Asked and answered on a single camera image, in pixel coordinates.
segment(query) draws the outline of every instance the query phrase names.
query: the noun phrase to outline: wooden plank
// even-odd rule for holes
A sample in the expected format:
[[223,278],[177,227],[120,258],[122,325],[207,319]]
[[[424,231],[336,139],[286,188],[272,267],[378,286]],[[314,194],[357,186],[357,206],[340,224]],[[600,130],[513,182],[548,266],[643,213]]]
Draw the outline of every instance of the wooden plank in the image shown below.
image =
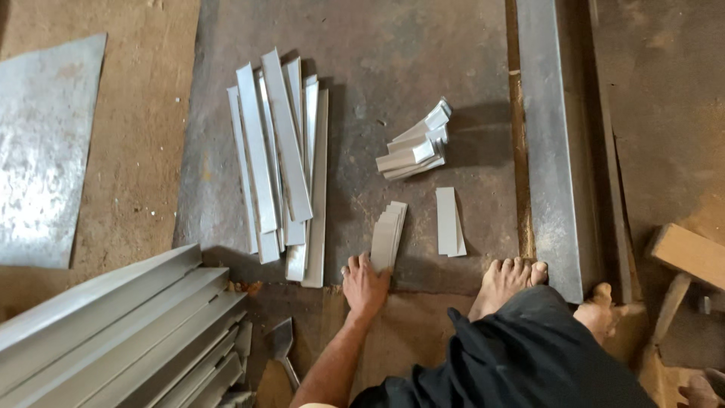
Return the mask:
[[667,266],[685,271],[725,290],[725,247],[675,224],[665,225],[650,255]]

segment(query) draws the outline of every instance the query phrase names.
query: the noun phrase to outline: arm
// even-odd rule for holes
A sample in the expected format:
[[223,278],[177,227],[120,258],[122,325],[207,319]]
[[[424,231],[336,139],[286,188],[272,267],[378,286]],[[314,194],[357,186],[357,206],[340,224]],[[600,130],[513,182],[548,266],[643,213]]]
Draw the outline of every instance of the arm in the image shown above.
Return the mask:
[[315,365],[302,381],[290,405],[299,408],[309,403],[347,407],[357,360],[363,349],[373,318],[388,297],[391,269],[378,276],[368,254],[351,256],[342,268],[342,290],[350,305],[345,323],[325,347]]

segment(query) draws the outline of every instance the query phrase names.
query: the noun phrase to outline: metal tool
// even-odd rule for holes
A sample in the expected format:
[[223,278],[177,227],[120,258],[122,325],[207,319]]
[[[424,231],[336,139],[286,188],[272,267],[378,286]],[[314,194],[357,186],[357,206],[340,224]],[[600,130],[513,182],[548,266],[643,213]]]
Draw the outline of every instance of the metal tool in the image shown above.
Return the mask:
[[282,323],[276,325],[271,332],[267,333],[265,343],[272,351],[274,359],[281,362],[284,366],[287,377],[289,377],[289,384],[292,386],[292,391],[297,391],[299,388],[299,377],[297,377],[297,373],[294,372],[292,363],[289,361],[289,357],[287,357],[294,342],[292,331],[292,318],[288,317]]

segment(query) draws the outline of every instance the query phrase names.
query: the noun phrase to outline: black pants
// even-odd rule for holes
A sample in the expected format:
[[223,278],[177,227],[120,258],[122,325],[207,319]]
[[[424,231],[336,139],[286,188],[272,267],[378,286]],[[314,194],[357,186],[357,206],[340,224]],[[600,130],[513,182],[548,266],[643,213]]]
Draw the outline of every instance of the black pants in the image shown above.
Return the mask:
[[353,407],[656,407],[637,379],[573,318],[559,293],[536,286],[469,322],[448,309],[456,334],[446,362],[387,378]]

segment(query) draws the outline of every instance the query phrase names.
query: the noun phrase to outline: hand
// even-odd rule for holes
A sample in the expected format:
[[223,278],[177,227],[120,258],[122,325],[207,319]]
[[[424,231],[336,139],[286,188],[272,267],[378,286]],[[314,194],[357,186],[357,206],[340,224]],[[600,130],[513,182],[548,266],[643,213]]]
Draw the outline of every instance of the hand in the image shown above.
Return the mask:
[[367,252],[351,256],[347,264],[341,270],[342,291],[350,305],[347,319],[369,325],[388,298],[392,268],[384,269],[378,276]]

